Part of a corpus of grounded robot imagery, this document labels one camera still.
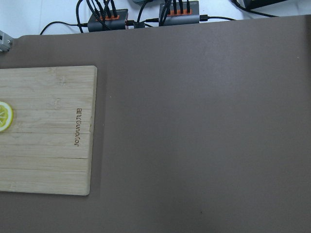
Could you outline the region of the lemon slice beside knife blade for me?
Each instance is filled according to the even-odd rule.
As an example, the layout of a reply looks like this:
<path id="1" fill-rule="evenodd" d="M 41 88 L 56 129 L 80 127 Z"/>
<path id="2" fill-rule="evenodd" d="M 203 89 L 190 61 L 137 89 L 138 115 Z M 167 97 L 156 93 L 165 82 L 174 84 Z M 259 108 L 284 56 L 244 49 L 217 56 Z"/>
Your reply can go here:
<path id="1" fill-rule="evenodd" d="M 0 102 L 0 132 L 7 130 L 12 124 L 14 117 L 12 107 L 5 103 Z"/>

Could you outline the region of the aluminium frame post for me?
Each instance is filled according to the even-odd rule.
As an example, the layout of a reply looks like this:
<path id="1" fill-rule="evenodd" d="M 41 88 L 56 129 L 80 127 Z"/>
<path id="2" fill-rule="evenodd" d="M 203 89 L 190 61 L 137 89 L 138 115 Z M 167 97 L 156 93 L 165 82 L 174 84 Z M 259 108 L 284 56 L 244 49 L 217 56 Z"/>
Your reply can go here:
<path id="1" fill-rule="evenodd" d="M 14 38 L 7 33 L 0 31 L 0 51 L 7 52 L 10 50 Z"/>

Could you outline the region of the bamboo cutting board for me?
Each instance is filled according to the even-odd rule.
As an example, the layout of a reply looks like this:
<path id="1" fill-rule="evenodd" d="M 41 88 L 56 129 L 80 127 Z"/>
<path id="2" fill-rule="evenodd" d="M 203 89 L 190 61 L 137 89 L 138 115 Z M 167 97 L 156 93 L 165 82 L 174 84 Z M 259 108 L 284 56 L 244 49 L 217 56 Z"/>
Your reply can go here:
<path id="1" fill-rule="evenodd" d="M 13 109 L 0 133 L 2 192 L 90 192 L 97 68 L 3 68 L 0 100 Z"/>

